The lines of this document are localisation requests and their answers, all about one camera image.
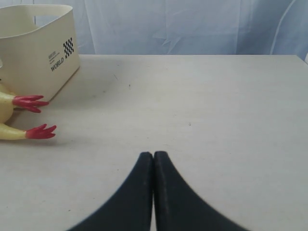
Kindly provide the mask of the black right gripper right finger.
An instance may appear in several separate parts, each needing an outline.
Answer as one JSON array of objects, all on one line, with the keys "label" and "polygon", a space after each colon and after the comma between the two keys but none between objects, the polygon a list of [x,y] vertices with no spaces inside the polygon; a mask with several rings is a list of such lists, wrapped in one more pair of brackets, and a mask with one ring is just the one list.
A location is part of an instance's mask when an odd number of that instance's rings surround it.
[{"label": "black right gripper right finger", "polygon": [[187,184],[167,152],[154,153],[154,207],[158,231],[243,231]]}]

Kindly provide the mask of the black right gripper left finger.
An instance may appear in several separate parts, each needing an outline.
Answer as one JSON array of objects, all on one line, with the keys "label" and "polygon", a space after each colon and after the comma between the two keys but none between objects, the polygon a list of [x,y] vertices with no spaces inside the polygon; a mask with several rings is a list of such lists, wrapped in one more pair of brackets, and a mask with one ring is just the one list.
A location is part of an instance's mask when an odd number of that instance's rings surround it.
[{"label": "black right gripper left finger", "polygon": [[139,155],[136,164],[117,191],[94,213],[71,231],[149,231],[153,208],[154,159]]}]

